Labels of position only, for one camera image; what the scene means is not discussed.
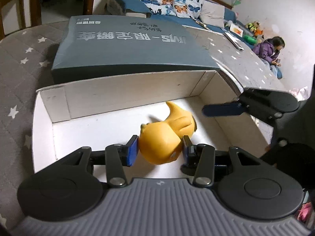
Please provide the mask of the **yellow rubber duck toy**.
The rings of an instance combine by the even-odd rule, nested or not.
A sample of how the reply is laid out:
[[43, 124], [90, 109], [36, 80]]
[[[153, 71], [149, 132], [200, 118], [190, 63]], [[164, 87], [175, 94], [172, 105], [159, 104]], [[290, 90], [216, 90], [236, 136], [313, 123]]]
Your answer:
[[197, 130], [193, 114], [167, 101], [170, 114], [160, 122], [142, 124], [138, 149], [149, 163], [161, 165], [175, 161], [182, 152], [182, 138]]

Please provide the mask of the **child in purple jacket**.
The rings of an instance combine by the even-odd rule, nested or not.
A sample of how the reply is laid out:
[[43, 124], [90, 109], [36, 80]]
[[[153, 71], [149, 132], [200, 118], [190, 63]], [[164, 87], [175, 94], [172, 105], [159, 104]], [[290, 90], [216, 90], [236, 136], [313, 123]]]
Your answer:
[[261, 43], [258, 43], [252, 49], [260, 60], [272, 71], [272, 73], [281, 79], [283, 77], [281, 70], [280, 59], [278, 58], [280, 51], [284, 49], [285, 42], [282, 37], [275, 36]]

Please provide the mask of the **remote control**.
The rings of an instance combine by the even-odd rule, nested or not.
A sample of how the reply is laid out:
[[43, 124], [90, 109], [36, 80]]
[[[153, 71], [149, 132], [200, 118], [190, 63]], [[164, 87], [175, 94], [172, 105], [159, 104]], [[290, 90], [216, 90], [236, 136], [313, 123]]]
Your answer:
[[237, 38], [235, 38], [230, 32], [224, 32], [224, 36], [233, 44], [233, 46], [237, 50], [239, 50], [239, 51], [243, 51], [244, 50], [244, 48], [239, 43], [239, 40]]

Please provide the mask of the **stuffed toy pile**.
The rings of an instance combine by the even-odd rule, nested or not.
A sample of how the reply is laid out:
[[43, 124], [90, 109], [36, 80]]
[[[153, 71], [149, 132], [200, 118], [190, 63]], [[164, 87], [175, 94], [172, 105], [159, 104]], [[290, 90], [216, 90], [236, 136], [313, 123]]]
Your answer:
[[263, 30], [260, 28], [258, 21], [245, 25], [244, 39], [251, 45], [256, 45], [264, 41]]

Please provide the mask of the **white cardboard box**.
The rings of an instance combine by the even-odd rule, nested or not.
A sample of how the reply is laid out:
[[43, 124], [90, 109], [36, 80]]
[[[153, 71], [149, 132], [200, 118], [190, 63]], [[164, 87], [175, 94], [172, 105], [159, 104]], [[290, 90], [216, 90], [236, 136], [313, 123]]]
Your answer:
[[40, 171], [81, 147], [125, 144], [142, 124], [164, 120], [167, 101], [190, 111], [194, 144], [226, 151], [238, 146], [260, 157], [270, 143], [247, 114], [205, 117], [204, 105], [230, 102], [235, 92], [215, 71], [171, 71], [82, 80], [39, 89], [32, 124], [32, 162]]

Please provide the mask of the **picture book on sofa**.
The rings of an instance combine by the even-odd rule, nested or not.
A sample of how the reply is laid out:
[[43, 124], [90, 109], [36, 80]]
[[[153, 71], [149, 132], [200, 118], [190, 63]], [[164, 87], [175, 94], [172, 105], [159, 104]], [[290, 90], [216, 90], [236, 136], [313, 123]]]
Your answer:
[[235, 25], [234, 23], [231, 23], [230, 25], [230, 32], [235, 33], [239, 37], [243, 37], [244, 30], [241, 29], [239, 26]]

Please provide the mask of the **beige cushion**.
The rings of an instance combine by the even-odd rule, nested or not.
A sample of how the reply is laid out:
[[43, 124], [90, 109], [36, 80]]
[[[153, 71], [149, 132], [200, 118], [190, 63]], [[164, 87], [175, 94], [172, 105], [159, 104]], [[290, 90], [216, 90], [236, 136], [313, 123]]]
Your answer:
[[224, 28], [225, 7], [220, 4], [204, 1], [199, 15], [206, 25]]

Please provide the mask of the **blue sofa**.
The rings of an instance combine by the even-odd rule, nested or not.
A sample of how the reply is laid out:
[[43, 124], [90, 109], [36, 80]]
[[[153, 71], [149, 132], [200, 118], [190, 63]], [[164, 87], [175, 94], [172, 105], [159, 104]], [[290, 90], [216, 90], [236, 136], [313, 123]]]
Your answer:
[[236, 13], [219, 0], [107, 0], [109, 14], [176, 22], [214, 32], [230, 31], [250, 48], [255, 45], [236, 20]]

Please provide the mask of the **grey star-pattern table mat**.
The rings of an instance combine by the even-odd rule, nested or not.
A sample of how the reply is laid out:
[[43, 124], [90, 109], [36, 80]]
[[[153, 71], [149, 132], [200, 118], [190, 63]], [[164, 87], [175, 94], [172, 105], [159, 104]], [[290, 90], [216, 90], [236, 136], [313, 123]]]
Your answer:
[[[67, 23], [62, 21], [15, 32], [1, 41], [1, 224], [14, 228], [24, 218], [17, 200], [20, 183], [34, 171], [32, 124], [37, 91], [55, 86], [51, 65]], [[283, 90], [283, 85], [250, 55], [230, 65], [211, 54], [215, 71], [238, 93], [238, 86]], [[260, 124], [270, 137], [271, 129]]]

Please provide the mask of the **grey-blue box lid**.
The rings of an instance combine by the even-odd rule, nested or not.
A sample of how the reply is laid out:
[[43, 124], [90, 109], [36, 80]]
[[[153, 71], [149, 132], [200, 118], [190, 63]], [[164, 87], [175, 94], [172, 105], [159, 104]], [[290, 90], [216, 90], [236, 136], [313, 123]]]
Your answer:
[[126, 16], [73, 16], [51, 68], [56, 84], [161, 71], [216, 70], [182, 25]]

